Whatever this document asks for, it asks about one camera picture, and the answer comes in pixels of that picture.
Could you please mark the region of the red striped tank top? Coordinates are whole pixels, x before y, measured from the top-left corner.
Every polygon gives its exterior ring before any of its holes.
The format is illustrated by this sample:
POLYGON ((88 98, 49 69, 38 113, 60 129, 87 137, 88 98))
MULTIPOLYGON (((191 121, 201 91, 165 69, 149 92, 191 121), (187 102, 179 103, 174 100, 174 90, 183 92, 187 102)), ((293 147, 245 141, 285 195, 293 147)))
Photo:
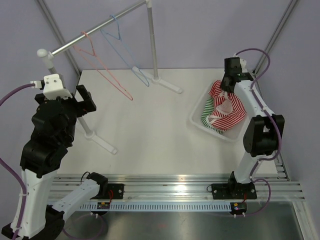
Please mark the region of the red striped tank top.
POLYGON ((247 115, 244 105, 234 93, 223 91, 216 80, 208 94, 214 99, 215 111, 208 117, 210 124, 220 130, 230 130, 247 115))

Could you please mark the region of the green striped tank top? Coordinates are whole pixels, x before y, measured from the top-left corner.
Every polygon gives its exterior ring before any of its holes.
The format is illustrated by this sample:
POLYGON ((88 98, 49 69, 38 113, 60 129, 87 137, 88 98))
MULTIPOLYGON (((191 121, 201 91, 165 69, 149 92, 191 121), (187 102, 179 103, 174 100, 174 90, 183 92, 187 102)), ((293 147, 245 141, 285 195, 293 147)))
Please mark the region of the green striped tank top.
POLYGON ((204 109, 202 111, 200 121, 203 124, 204 127, 206 127, 209 130, 215 131, 222 135, 225 130, 221 130, 219 128, 214 128, 211 124, 210 121, 208 120, 208 117, 212 115, 212 112, 215 111, 215 106, 214 106, 214 99, 212 97, 209 97, 206 102, 204 109))

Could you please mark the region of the pink wire hanger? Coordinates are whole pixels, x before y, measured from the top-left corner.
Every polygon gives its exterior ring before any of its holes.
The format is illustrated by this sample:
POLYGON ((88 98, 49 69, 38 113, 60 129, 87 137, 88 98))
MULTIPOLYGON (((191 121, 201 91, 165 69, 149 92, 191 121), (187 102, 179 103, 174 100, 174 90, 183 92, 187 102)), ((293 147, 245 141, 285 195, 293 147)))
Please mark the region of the pink wire hanger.
POLYGON ((131 93, 119 82, 119 80, 114 76, 113 73, 111 73, 101 58, 97 55, 92 38, 85 31, 82 31, 81 34, 89 40, 91 51, 82 49, 76 44, 73 46, 73 49, 118 92, 120 92, 130 101, 133 101, 134 98, 131 93))

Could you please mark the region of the blue wire hanger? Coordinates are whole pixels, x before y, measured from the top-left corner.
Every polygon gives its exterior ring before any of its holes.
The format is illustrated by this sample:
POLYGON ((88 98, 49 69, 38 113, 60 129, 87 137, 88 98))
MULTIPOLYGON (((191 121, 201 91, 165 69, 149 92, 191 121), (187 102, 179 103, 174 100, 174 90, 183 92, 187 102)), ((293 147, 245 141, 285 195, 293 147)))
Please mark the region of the blue wire hanger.
POLYGON ((146 86, 150 86, 150 82, 147 78, 147 76, 142 72, 142 70, 138 66, 138 62, 136 61, 136 58, 133 55, 133 52, 129 48, 129 46, 124 42, 121 34, 120 24, 117 20, 116 16, 111 14, 110 17, 112 20, 114 20, 116 24, 116 34, 112 34, 109 31, 106 31, 104 29, 100 30, 101 35, 104 37, 104 39, 107 41, 107 43, 110 45, 110 47, 114 50, 114 52, 118 55, 118 57, 122 60, 122 62, 125 64, 125 66, 146 86), (123 54, 114 44, 114 42, 118 42, 119 45, 121 45, 122 50, 125 51, 125 54, 123 54))

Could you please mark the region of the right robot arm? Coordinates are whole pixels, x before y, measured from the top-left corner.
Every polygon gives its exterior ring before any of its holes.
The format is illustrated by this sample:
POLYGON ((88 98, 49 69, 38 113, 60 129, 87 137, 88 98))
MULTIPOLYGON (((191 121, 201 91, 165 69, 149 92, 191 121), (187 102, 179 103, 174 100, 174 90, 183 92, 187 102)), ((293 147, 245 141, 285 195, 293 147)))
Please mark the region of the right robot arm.
POLYGON ((250 73, 243 71, 238 56, 224 60, 221 87, 234 93, 244 105, 250 119, 243 136, 245 153, 227 183, 211 185, 214 200, 255 200, 254 174, 261 161, 272 161, 280 152, 285 119, 276 115, 264 102, 250 73))

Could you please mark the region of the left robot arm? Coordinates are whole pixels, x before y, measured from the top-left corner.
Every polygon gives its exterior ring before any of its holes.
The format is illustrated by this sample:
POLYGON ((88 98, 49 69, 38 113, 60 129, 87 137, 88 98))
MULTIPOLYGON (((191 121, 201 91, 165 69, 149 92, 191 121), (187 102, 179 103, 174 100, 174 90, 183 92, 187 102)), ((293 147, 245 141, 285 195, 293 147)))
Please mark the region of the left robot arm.
POLYGON ((30 140, 22 149, 21 176, 3 160, 0 162, 21 186, 16 216, 1 230, 10 240, 54 240, 82 204, 108 194, 108 178, 92 172, 66 197, 48 204, 61 161, 73 145, 77 119, 97 109, 84 85, 78 85, 76 90, 82 101, 77 101, 74 95, 53 100, 42 93, 35 96, 39 106, 31 118, 34 129, 30 140))

